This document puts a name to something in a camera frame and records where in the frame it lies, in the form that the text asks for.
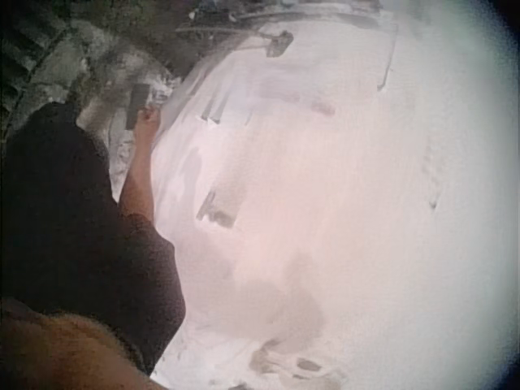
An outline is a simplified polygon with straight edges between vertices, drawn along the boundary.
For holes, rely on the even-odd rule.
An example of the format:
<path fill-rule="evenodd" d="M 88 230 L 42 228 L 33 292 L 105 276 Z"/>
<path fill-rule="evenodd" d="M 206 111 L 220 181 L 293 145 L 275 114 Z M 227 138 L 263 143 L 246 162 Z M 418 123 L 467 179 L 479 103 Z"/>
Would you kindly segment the dark rectangular tool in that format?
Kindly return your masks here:
<path fill-rule="evenodd" d="M 147 105 L 150 95 L 150 85 L 144 83 L 134 84 L 130 93 L 130 100 L 126 111 L 125 129 L 132 131 L 137 123 L 138 113 Z"/>

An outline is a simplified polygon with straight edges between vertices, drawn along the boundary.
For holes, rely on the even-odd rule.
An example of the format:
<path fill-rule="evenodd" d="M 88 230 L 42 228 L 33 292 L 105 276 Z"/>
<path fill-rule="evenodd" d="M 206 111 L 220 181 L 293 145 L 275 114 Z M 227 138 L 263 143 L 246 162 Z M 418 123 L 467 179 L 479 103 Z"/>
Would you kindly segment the person's right hand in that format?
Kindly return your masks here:
<path fill-rule="evenodd" d="M 161 123 L 160 110 L 155 106 L 145 107 L 137 112 L 134 137 L 137 148 L 150 148 Z"/>

